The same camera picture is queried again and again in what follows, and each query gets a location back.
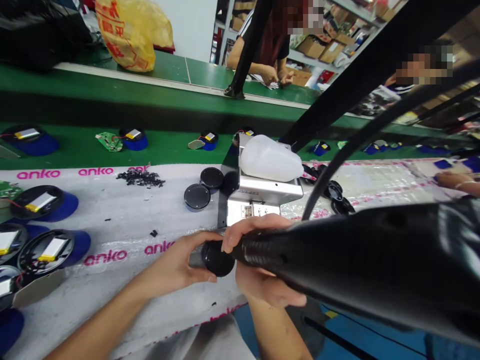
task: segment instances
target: person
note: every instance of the person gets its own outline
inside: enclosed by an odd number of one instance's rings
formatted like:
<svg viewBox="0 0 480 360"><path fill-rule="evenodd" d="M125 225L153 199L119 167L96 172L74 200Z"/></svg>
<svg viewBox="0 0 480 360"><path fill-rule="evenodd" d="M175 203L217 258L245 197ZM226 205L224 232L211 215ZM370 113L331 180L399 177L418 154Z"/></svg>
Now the person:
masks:
<svg viewBox="0 0 480 360"><path fill-rule="evenodd" d="M226 230L224 237L208 231L181 237L45 360L108 359L150 300L195 283L217 282L215 275L208 270L188 266L190 253L198 246L206 241L223 240L222 250L231 253L242 235L252 230L287 228L291 224L279 215L268 214L234 224ZM285 310L288 305L305 306L306 296L289 288L267 271L240 262L237 263L235 278L250 306L262 360L312 360ZM202 334L204 330L212 329L212 333ZM157 356L147 352L143 354L144 357L136 356L135 359L255 359L242 341L232 315L192 327L159 344L157 349L161 351ZM135 353L125 356L123 360L133 359L133 355Z"/></svg>
<svg viewBox="0 0 480 360"><path fill-rule="evenodd" d="M292 32L293 28L296 30L301 28L302 33L312 31L312 29L303 29L303 24L316 24L315 19L320 18L318 11L315 11L318 8L314 8L310 14L308 9L307 6L304 6L304 1L274 1L249 71L250 74L260 75L265 85L269 86L271 83L279 81L282 87L292 84L294 72L287 68L287 56L290 52L289 33ZM252 33L253 14L254 10L250 11L238 32L236 42L226 63L228 68L237 68L245 41L258 36L258 34Z"/></svg>
<svg viewBox="0 0 480 360"><path fill-rule="evenodd" d="M468 174L456 174L450 171L439 172L436 176L438 186L460 190L476 198L480 198L480 183Z"/></svg>
<svg viewBox="0 0 480 360"><path fill-rule="evenodd" d="M415 85L436 84L436 79L449 76L453 64L452 44L448 39L438 39L424 46L421 53L412 54L402 63L387 79L385 87L404 97Z"/></svg>

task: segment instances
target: black hose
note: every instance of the black hose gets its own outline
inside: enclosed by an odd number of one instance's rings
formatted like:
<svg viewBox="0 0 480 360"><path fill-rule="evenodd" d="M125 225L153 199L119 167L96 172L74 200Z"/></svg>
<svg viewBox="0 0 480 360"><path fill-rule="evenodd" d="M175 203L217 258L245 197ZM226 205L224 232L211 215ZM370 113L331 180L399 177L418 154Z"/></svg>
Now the black hose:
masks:
<svg viewBox="0 0 480 360"><path fill-rule="evenodd" d="M310 218L318 198L325 191L327 184L340 166L342 166L342 164L374 134L378 133L393 120L411 109L478 77L480 77L480 59L475 59L454 70L451 77L442 78L441 84L422 86L418 90L410 92L410 94L404 99L389 107L386 111L362 127L354 136L352 136L351 139L348 140L340 152L335 155L328 167L317 179L310 198L305 205L305 211L301 218L302 221Z"/></svg>

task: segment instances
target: white wall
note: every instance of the white wall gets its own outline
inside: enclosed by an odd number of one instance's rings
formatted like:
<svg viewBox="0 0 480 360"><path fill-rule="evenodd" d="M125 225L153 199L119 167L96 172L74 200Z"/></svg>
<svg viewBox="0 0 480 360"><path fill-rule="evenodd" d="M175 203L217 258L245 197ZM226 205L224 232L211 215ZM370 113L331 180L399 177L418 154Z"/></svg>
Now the white wall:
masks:
<svg viewBox="0 0 480 360"><path fill-rule="evenodd" d="M152 0L171 22L175 55L210 62L217 0Z"/></svg>

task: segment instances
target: person's right hand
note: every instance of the person's right hand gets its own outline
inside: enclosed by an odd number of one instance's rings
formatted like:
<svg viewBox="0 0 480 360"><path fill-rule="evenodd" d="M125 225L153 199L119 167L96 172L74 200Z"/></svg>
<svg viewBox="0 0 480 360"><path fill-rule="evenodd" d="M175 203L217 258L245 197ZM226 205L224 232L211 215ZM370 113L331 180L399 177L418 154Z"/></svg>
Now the person's right hand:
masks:
<svg viewBox="0 0 480 360"><path fill-rule="evenodd" d="M473 181L467 174L455 174L450 171L439 172L435 175L438 186L442 188L455 189L458 184Z"/></svg>
<svg viewBox="0 0 480 360"><path fill-rule="evenodd" d="M223 237L222 249L231 253L243 235L256 229L284 229L292 225L290 220L277 214L254 216L242 220L229 227ZM283 280L272 273L250 267L237 261L236 284L248 298L263 300L276 308L285 308L288 305L303 307L307 297L287 286Z"/></svg>
<svg viewBox="0 0 480 360"><path fill-rule="evenodd" d="M264 65L260 75L263 79L263 82L267 86L269 86L271 83L277 83L279 81L277 70L275 70L273 66Z"/></svg>

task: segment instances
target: person's left hand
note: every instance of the person's left hand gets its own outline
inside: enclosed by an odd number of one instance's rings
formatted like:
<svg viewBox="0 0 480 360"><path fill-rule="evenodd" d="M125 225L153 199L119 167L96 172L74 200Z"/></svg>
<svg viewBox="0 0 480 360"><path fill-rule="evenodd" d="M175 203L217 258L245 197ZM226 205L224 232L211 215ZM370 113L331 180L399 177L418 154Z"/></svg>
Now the person's left hand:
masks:
<svg viewBox="0 0 480 360"><path fill-rule="evenodd" d="M128 286L147 300L172 293L195 283L216 283L217 277L204 268L189 266L190 253L207 241L220 241L223 236L200 231L182 236L153 264L139 273Z"/></svg>
<svg viewBox="0 0 480 360"><path fill-rule="evenodd" d="M281 78L280 84L283 87L286 87L294 82L294 72L290 71L288 74L286 74L284 77Z"/></svg>

